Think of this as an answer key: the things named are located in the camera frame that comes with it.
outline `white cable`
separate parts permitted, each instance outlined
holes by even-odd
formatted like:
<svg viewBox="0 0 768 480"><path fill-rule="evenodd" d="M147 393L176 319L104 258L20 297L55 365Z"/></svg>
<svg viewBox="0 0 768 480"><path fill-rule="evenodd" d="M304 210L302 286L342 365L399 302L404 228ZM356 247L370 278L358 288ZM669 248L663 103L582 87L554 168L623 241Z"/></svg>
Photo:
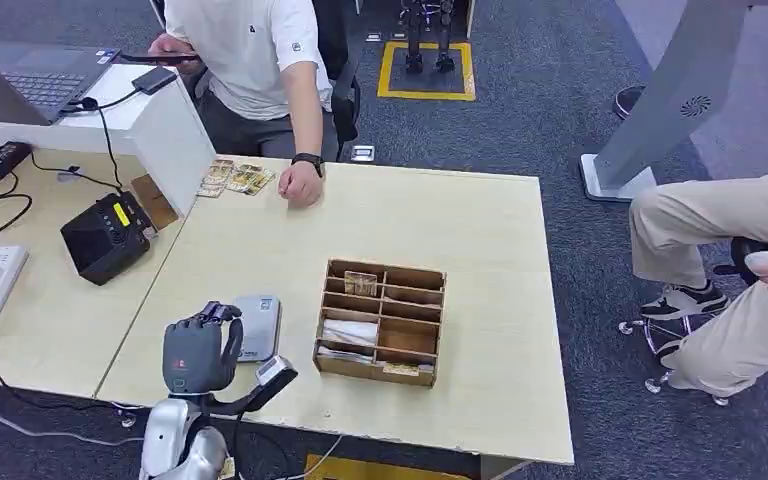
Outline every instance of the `white cable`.
<svg viewBox="0 0 768 480"><path fill-rule="evenodd" d="M322 465L322 462L324 462L325 459L328 458L329 455L331 455L331 452L333 452L334 449L337 448L337 445L340 444L340 440L342 439L343 439L342 435L337 437L337 441L334 442L334 445L331 445L331 448L329 448L328 451L325 452L325 455L323 455L322 458L320 458L319 461L316 462L316 465L310 467L310 470L306 471L305 473L302 473L301 475L294 475L292 477L273 478L272 480L300 480L302 478L307 477L308 475L313 473L317 468L319 468L320 465Z"/></svg>
<svg viewBox="0 0 768 480"><path fill-rule="evenodd" d="M80 435L77 435L74 433L68 433L68 432L32 432L2 417L0 417L0 424L6 425L12 428L13 430L16 430L19 433L23 433L29 437L71 437L71 438L80 440L82 442L95 443L96 445L104 445L107 447L119 447L129 442L141 442L143 440L140 437L132 437L132 438L126 438L124 440L120 440L118 442L106 442L104 440L96 440L94 438L82 437Z"/></svg>
<svg viewBox="0 0 768 480"><path fill-rule="evenodd" d="M140 407L138 405L122 405L120 403L116 402L109 402L114 407L118 408L119 410L145 410L147 407Z"/></svg>

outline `sneaker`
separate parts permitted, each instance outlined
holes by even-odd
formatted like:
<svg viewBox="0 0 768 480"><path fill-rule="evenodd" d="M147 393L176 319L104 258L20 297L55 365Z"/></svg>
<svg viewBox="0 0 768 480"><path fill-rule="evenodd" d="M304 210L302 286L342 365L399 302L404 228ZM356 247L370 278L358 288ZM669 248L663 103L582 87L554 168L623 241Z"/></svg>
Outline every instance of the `sneaker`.
<svg viewBox="0 0 768 480"><path fill-rule="evenodd" d="M708 280L702 289L667 285L660 298L640 308L640 314L652 320L677 320L687 315L718 312L728 304L728 297Z"/></svg>

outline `white t-shirt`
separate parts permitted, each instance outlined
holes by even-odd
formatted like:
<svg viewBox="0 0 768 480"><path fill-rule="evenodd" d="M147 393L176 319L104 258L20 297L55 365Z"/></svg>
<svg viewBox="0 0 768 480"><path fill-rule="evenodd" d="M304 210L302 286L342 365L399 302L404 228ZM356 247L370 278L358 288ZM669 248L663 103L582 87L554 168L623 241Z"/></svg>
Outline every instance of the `white t-shirt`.
<svg viewBox="0 0 768 480"><path fill-rule="evenodd" d="M319 54L311 0L166 0L166 31L190 45L213 74L210 90L250 120L290 110L280 73L314 62L319 98L331 110L331 84Z"/></svg>

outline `wooden compartment box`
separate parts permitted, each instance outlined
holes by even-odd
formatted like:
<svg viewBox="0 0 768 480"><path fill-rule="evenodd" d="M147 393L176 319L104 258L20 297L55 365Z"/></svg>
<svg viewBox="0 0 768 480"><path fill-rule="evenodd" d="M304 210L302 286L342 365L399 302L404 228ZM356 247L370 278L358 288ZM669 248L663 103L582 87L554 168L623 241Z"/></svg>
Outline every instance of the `wooden compartment box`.
<svg viewBox="0 0 768 480"><path fill-rule="evenodd" d="M330 260L313 362L321 372L434 385L445 293L441 272Z"/></svg>

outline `seated person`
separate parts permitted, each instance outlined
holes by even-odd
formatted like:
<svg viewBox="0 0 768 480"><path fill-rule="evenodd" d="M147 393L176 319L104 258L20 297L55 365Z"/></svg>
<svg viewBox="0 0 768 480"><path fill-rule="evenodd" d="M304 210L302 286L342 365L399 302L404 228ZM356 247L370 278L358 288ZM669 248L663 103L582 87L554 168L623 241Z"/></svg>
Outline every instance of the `seated person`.
<svg viewBox="0 0 768 480"><path fill-rule="evenodd" d="M644 192L630 210L634 274L667 283L641 308L655 320L721 311L661 362L671 386L729 397L768 372L768 269L733 303L706 278L696 245L730 237L768 243L768 175L687 182Z"/></svg>
<svg viewBox="0 0 768 480"><path fill-rule="evenodd" d="M279 192L298 205L322 193L337 155L331 84L311 0L166 0L150 53L199 55L212 73L198 111L218 153L292 158ZM194 73L199 62L179 66Z"/></svg>

